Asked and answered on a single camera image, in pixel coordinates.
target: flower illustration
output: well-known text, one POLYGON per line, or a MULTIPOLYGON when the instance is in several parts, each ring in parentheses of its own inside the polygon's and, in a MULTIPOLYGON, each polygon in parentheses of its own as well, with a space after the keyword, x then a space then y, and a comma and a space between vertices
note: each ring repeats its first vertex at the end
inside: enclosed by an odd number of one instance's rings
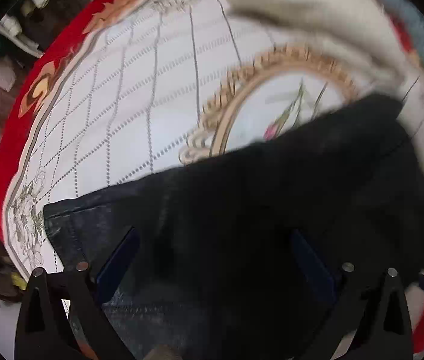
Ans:
POLYGON ((40 238, 43 236, 43 213, 37 212, 37 198, 45 186, 45 172, 39 169, 29 185, 24 185, 12 203, 17 241, 31 268, 43 264, 40 238))

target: silver screw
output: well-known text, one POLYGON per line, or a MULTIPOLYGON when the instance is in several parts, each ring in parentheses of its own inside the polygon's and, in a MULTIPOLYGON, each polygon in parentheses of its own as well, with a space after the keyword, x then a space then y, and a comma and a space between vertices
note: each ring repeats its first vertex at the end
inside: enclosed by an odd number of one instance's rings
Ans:
POLYGON ((354 267, 354 264, 353 263, 351 263, 351 262, 345 262, 345 263, 342 264, 342 269, 344 271, 350 273, 350 272, 353 272, 354 271, 355 267, 354 267))
POLYGON ((32 276, 34 276, 35 278, 38 278, 41 274, 43 274, 43 268, 35 268, 32 271, 32 276))
POLYGON ((389 274, 389 276, 391 278, 393 278, 393 277, 395 278, 397 276, 397 269, 389 268, 389 269, 387 269, 387 273, 389 274))
POLYGON ((87 261, 81 261, 75 267, 75 269, 77 269, 79 272, 83 272, 88 268, 89 268, 89 263, 87 261))

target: metal pin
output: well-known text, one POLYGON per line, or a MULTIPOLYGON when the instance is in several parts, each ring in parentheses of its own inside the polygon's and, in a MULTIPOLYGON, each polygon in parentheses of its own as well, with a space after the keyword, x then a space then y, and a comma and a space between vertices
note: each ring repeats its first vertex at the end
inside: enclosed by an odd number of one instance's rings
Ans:
POLYGON ((387 273, 389 274, 389 276, 391 278, 393 278, 393 277, 395 278, 397 276, 397 269, 389 268, 389 269, 387 269, 387 273))
POLYGON ((79 272, 83 272, 88 268, 89 268, 89 263, 87 261, 81 261, 75 267, 75 269, 77 269, 79 272))
POLYGON ((350 272, 353 272, 354 271, 355 267, 354 267, 354 264, 353 263, 351 263, 351 262, 345 262, 345 263, 342 264, 342 269, 344 271, 350 273, 350 272))
POLYGON ((34 276, 35 278, 38 278, 41 274, 43 274, 43 268, 35 268, 32 271, 32 276, 34 276))

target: beige garment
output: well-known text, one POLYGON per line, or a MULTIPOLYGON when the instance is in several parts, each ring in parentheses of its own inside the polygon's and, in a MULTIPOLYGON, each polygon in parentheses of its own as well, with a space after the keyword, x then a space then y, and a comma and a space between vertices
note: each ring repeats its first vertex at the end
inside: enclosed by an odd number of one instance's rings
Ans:
POLYGON ((345 58, 377 78, 400 79, 413 69, 388 17, 375 0, 227 1, 239 11, 259 13, 281 23, 317 32, 312 40, 317 43, 314 46, 345 58))

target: bolt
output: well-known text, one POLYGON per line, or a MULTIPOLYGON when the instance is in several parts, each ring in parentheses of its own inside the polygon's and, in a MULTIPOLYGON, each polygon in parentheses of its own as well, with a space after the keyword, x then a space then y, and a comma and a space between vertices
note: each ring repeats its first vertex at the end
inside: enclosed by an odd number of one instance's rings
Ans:
POLYGON ((38 278, 41 274, 43 274, 43 268, 35 268, 32 271, 32 276, 34 276, 35 278, 38 278))
POLYGON ((391 278, 393 278, 393 277, 395 278, 397 276, 397 269, 389 268, 389 269, 387 269, 387 273, 389 274, 389 276, 391 278))
POLYGON ((354 264, 351 262, 345 262, 342 264, 342 269, 348 273, 351 273, 354 271, 355 267, 354 264))
POLYGON ((75 267, 75 269, 77 269, 79 272, 83 272, 88 268, 89 268, 89 263, 87 261, 81 261, 75 267))

